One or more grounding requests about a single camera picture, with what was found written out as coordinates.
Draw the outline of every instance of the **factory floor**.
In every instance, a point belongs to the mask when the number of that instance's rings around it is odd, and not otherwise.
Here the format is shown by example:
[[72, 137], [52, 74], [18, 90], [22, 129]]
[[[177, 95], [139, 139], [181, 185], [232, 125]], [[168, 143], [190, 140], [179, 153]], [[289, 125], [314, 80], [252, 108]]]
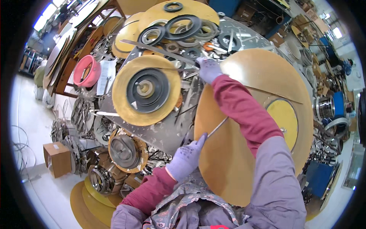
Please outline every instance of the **factory floor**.
[[35, 99], [33, 90], [32, 78], [22, 75], [15, 77], [11, 95], [11, 125], [24, 129], [26, 134], [12, 126], [11, 135], [14, 143], [26, 143], [29, 146], [22, 149], [21, 153], [14, 152], [18, 168], [22, 158], [26, 164], [22, 172], [25, 191], [48, 228], [81, 228], [70, 207], [70, 193], [75, 184], [84, 180], [86, 174], [83, 177], [67, 174], [54, 179], [46, 168], [42, 145], [51, 142], [51, 126], [55, 115], [42, 101]]

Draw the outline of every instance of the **hand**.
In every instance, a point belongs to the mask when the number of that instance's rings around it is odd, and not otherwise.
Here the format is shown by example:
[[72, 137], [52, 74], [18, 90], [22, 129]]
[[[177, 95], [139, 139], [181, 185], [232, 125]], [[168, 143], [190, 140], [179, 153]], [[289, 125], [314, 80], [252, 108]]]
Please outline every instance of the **hand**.
[[214, 59], [199, 57], [196, 62], [200, 65], [199, 76], [208, 84], [212, 84], [218, 76], [223, 74]]
[[177, 149], [172, 161], [165, 167], [173, 179], [179, 182], [198, 167], [199, 155], [206, 139], [207, 133], [204, 133], [198, 141], [192, 141], [189, 145]]

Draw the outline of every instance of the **worker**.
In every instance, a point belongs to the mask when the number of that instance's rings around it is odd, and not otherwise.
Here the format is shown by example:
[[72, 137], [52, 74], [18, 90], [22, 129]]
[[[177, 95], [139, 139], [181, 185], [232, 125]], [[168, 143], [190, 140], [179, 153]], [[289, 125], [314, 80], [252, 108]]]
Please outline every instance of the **worker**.
[[42, 100], [43, 98], [43, 78], [45, 75], [45, 68], [46, 68], [47, 60], [42, 61], [41, 65], [36, 69], [34, 73], [34, 95], [36, 96], [37, 100]]
[[204, 133], [178, 148], [165, 167], [155, 168], [151, 176], [143, 178], [117, 206], [111, 228], [304, 228], [306, 210], [300, 184], [280, 128], [245, 86], [221, 72], [215, 60], [198, 58], [197, 62], [200, 77], [212, 86], [221, 111], [240, 125], [256, 158], [249, 205], [234, 211], [204, 182], [198, 170], [207, 139]]
[[341, 71], [342, 75], [350, 75], [352, 72], [352, 66], [353, 66], [353, 60], [351, 59], [344, 60], [343, 58], [340, 58], [337, 69]]

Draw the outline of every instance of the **metal spool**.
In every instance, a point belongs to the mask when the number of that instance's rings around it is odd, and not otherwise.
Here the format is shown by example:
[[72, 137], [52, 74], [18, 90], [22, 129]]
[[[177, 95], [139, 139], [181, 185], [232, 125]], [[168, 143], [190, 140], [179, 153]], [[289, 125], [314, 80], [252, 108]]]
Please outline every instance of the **metal spool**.
[[150, 113], [165, 103], [169, 91], [166, 75], [159, 69], [146, 68], [138, 71], [128, 82], [127, 100], [135, 110]]
[[125, 168], [136, 168], [140, 163], [140, 152], [130, 136], [121, 134], [111, 139], [109, 155], [114, 163]]
[[317, 97], [313, 103], [313, 113], [319, 121], [323, 118], [333, 118], [335, 114], [333, 97]]

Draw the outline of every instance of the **metal strip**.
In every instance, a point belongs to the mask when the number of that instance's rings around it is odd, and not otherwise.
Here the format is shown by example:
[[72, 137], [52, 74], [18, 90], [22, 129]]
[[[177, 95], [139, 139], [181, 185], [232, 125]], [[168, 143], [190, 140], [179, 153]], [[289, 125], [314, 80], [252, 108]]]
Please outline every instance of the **metal strip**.
[[191, 64], [191, 65], [197, 67], [196, 62], [194, 62], [193, 60], [189, 60], [189, 59], [184, 58], [182, 56], [179, 56], [177, 54], [165, 51], [164, 49], [159, 49], [159, 48], [156, 48], [156, 47], [153, 47], [153, 46], [150, 46], [150, 45], [146, 45], [146, 44], [143, 44], [143, 43], [140, 43], [140, 42], [130, 41], [130, 40], [126, 40], [126, 39], [122, 39], [119, 42], [135, 45], [135, 46], [142, 47], [142, 48], [154, 51], [154, 52], [158, 52], [158, 53], [164, 54], [165, 56], [170, 56], [172, 58], [175, 58], [177, 60], [183, 61], [185, 63]]

